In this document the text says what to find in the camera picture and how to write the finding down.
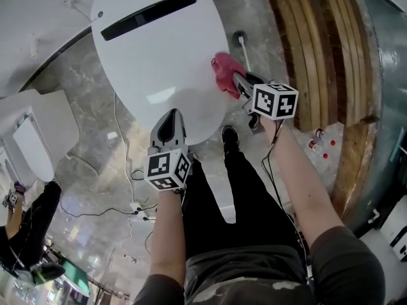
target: marble floor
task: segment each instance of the marble floor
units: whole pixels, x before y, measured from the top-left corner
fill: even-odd
[[[246,31],[247,52],[253,71],[286,82],[284,55],[268,0],[214,2],[229,40],[236,30]],[[239,48],[230,44],[230,51],[234,58],[244,64],[243,53]],[[77,158],[64,158],[60,162],[56,175],[64,190],[62,204],[65,210],[74,215],[99,214],[111,207],[132,212],[132,191],[134,200],[145,207],[156,203],[156,193],[145,182],[132,181],[130,186],[125,176],[125,170],[131,173],[142,165],[149,145],[149,133],[139,126],[137,119],[117,99],[117,118],[128,149],[125,157],[114,118],[114,91],[100,64],[91,34],[61,54],[29,88],[37,89],[40,93],[55,90],[66,92],[80,130],[79,143],[71,153],[85,159],[98,172],[97,175]],[[232,124],[238,128],[241,150],[258,171],[268,190],[274,194],[272,185],[260,166],[268,144],[264,135],[251,134],[247,126],[249,119],[241,109],[241,104],[241,101],[230,102],[224,124]],[[335,181],[342,130],[339,124],[326,130],[337,141],[335,147],[327,148],[328,159],[323,159],[308,148],[312,133],[295,131],[296,138],[329,190]],[[219,132],[216,132],[209,140],[191,148],[202,162],[225,218],[233,221],[231,189],[223,165],[223,147],[219,138]],[[273,160],[272,168],[282,201],[289,207],[286,190]],[[248,211],[255,214],[257,205],[251,203],[250,196],[247,197],[247,205],[250,209]],[[151,215],[154,214],[154,209],[148,211]],[[56,246],[92,278],[109,288],[134,295],[149,271],[146,247],[149,248],[150,241],[145,241],[153,228],[153,222],[143,221],[140,215],[123,215],[110,211],[100,217],[74,218],[59,207],[49,235]],[[137,259],[137,263],[124,257],[125,252],[120,245]]]

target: hand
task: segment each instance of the hand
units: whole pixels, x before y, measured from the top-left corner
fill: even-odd
[[[20,192],[15,192],[15,195],[17,197],[17,202],[21,202],[22,204],[25,203],[25,196],[24,194],[20,193]]]

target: pink cloth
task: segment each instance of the pink cloth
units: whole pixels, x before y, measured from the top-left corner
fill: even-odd
[[[235,84],[233,84],[233,73],[238,72],[246,78],[246,70],[232,57],[225,53],[219,52],[212,59],[212,69],[216,73],[216,83],[222,92],[228,92],[233,98],[239,99],[240,93]]]

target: electrical outlet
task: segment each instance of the electrical outlet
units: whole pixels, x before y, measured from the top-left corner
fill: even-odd
[[[131,202],[130,207],[132,207],[133,211],[138,211],[137,208],[141,208],[138,202]]]
[[[78,3],[81,3],[82,0],[63,0],[60,5],[72,9],[72,6]]]

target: sneaker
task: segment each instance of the sneaker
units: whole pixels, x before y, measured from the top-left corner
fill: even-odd
[[[223,158],[231,151],[239,150],[239,134],[234,127],[226,125],[221,130]]]
[[[58,179],[56,177],[54,177],[51,182],[47,182],[45,184],[44,191],[47,188],[56,189],[59,193],[62,193],[62,188],[61,188],[60,182],[58,181]]]

